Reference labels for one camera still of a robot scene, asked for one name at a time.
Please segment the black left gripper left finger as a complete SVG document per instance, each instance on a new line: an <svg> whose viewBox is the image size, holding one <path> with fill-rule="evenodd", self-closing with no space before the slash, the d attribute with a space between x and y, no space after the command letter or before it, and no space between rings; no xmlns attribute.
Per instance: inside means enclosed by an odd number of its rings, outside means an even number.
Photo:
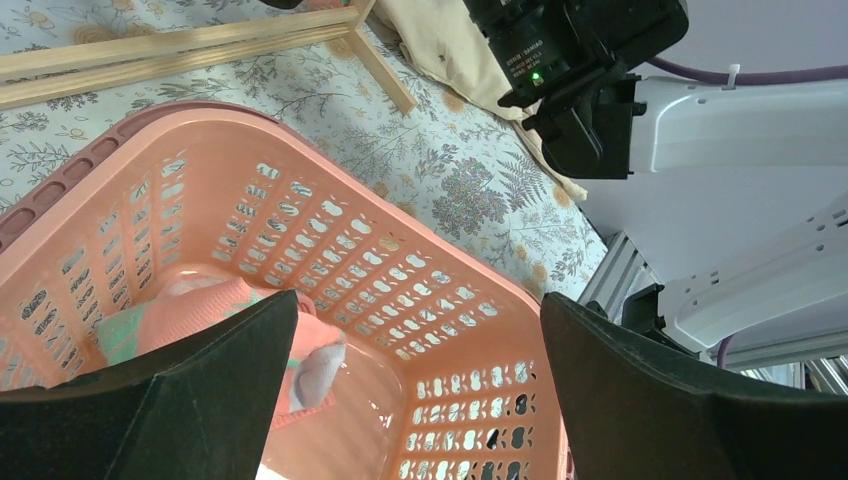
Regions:
<svg viewBox="0 0 848 480"><path fill-rule="evenodd" d="M210 349L173 344L1 396L5 479L252 479L280 379L265 314Z"/></svg>

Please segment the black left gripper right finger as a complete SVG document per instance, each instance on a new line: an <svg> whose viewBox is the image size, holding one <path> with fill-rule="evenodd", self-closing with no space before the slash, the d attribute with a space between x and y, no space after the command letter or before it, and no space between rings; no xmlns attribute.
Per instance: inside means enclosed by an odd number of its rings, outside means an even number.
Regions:
<svg viewBox="0 0 848 480"><path fill-rule="evenodd" d="M751 379L544 296L541 329L581 479L843 479L847 400Z"/></svg>

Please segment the pink patterned sock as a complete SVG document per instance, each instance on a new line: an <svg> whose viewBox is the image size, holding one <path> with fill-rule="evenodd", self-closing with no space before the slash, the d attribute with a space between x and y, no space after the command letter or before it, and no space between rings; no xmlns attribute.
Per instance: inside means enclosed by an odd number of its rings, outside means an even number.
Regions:
<svg viewBox="0 0 848 480"><path fill-rule="evenodd" d="M319 318L315 302L300 292L284 294L239 277L177 281L153 299L103 320L94 334L113 366L173 344L210 349L259 314L267 317L260 339L275 344L263 366L281 381L271 429L333 406L347 340L340 328Z"/></svg>

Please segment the pink laundry basket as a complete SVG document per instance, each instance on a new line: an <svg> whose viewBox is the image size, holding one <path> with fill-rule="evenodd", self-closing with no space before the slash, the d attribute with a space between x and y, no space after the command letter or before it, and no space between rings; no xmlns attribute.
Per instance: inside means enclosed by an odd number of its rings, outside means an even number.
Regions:
<svg viewBox="0 0 848 480"><path fill-rule="evenodd" d="M295 289L346 334L334 404L262 433L268 477L572 477L538 302L223 103L119 122L2 217L2 393L103 369L101 321L198 277Z"/></svg>

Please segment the wooden clothes rack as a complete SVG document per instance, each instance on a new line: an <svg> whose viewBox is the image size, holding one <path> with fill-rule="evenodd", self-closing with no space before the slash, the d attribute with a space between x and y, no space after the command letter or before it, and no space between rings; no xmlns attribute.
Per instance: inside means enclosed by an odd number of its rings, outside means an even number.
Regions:
<svg viewBox="0 0 848 480"><path fill-rule="evenodd" d="M415 98L362 30L372 7L370 1L352 1L335 9L4 55L1 107L19 108L342 38L407 114L416 106Z"/></svg>

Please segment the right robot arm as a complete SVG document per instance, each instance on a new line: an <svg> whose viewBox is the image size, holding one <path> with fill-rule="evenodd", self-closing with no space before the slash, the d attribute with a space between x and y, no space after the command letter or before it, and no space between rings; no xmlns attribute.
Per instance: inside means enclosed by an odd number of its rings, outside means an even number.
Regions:
<svg viewBox="0 0 848 480"><path fill-rule="evenodd" d="M686 34L682 1L470 1L509 88L502 107L543 162L577 179L706 165L847 161L847 69L744 73L685 67L661 53ZM847 199L713 268L624 300L624 328L734 370L847 353L847 329L807 326L757 346L732 341L847 298Z"/></svg>

